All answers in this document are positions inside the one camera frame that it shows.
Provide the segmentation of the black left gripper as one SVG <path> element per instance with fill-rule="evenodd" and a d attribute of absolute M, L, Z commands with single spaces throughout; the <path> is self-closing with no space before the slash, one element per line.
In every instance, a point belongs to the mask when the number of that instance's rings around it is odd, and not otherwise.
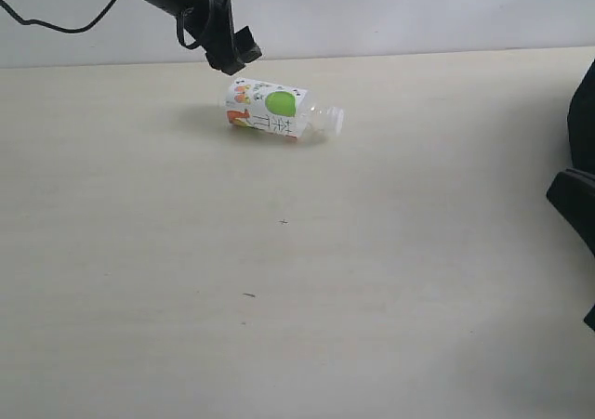
<path fill-rule="evenodd" d="M 176 32 L 182 47 L 205 51 L 212 69 L 236 74 L 245 67 L 234 43 L 231 0 L 192 0 L 176 15 Z"/>

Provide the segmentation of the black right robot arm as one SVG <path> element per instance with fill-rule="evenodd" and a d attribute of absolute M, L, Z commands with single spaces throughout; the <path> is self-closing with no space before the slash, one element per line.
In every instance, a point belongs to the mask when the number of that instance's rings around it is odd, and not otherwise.
<path fill-rule="evenodd" d="M 566 117 L 571 166 L 551 182 L 546 198 L 594 250 L 594 67 L 574 92 Z"/>

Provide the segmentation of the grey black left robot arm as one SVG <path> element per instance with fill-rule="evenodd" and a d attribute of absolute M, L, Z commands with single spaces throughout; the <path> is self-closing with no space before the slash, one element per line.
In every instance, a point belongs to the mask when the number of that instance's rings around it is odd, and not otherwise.
<path fill-rule="evenodd" d="M 201 47 L 211 68 L 234 75 L 262 52 L 250 29 L 236 31 L 231 0 L 143 0 L 176 20 L 178 43 Z"/>

